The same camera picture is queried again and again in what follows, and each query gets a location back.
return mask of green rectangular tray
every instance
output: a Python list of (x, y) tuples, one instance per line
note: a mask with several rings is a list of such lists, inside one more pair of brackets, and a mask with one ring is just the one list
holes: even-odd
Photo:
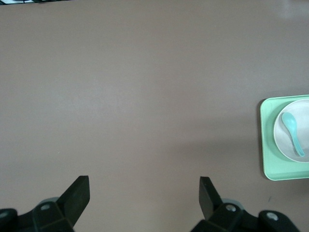
[(264, 173), (270, 180), (309, 178), (309, 163), (295, 162), (285, 157), (274, 139), (274, 124), (280, 111), (288, 104), (309, 99), (309, 95), (268, 98), (260, 107)]

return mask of white bowl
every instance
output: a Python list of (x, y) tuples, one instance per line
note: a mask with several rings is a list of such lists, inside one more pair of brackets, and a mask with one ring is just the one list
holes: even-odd
[[(305, 156), (299, 156), (292, 143), (292, 138), (283, 124), (282, 114), (291, 113), (297, 121), (297, 137)], [(296, 162), (309, 162), (309, 99), (294, 101), (278, 114), (274, 126), (274, 138), (278, 149), (287, 158)]]

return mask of teal plastic spoon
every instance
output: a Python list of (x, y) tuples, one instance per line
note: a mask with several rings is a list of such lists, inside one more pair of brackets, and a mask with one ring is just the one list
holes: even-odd
[(295, 147), (295, 150), (299, 156), (305, 156), (305, 153), (303, 149), (301, 148), (298, 138), (297, 138), (297, 122), (294, 116), (289, 113), (285, 112), (282, 114), (282, 121), (285, 125), (285, 127), (288, 129), (289, 133), (291, 134), (292, 137), (292, 142)]

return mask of screw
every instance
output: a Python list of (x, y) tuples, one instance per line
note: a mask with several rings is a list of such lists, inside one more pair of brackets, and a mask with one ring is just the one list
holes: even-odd
[(231, 204), (228, 204), (228, 205), (226, 206), (226, 209), (227, 209), (228, 211), (231, 211), (231, 212), (235, 212), (235, 211), (236, 211), (236, 207), (233, 206), (233, 205), (231, 205)]
[(4, 211), (3, 213), (0, 214), (0, 218), (5, 218), (6, 216), (8, 216), (8, 212)]
[(274, 220), (274, 221), (278, 221), (278, 220), (279, 220), (278, 216), (275, 215), (274, 213), (271, 213), (271, 212), (268, 212), (268, 213), (266, 214), (266, 216), (267, 216), (268, 219), (270, 219), (270, 220)]
[(49, 208), (50, 208), (50, 206), (48, 204), (41, 206), (41, 210), (46, 210), (46, 209), (49, 209)]

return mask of table surface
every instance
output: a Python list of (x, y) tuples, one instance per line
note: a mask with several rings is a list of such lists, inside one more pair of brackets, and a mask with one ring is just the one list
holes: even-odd
[(308, 231), (309, 180), (263, 173), (259, 106), (309, 92), (309, 2), (0, 6), (0, 208), (89, 175), (75, 229), (190, 231), (200, 176)]

